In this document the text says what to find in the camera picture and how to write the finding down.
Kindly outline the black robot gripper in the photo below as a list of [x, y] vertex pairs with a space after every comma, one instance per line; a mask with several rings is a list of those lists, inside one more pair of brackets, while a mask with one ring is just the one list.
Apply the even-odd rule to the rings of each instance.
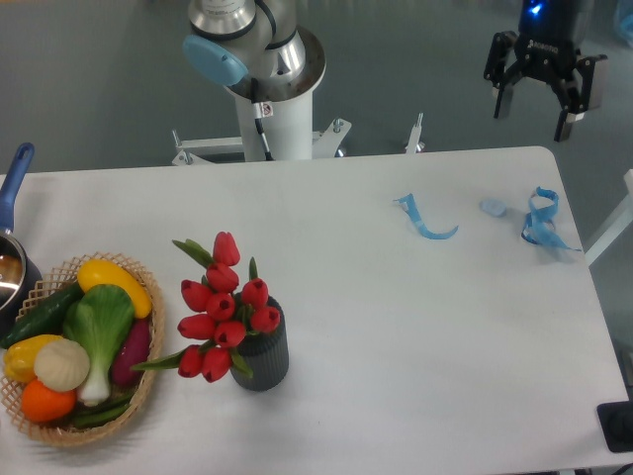
[[[606, 82], [608, 56], [581, 56], [588, 23], [588, 1], [522, 3], [518, 36], [494, 34], [484, 69], [496, 94], [495, 119], [508, 116], [514, 84], [528, 77], [552, 86], [559, 101], [554, 141], [570, 137], [574, 123], [601, 105]], [[506, 69], [513, 51], [516, 62]]]

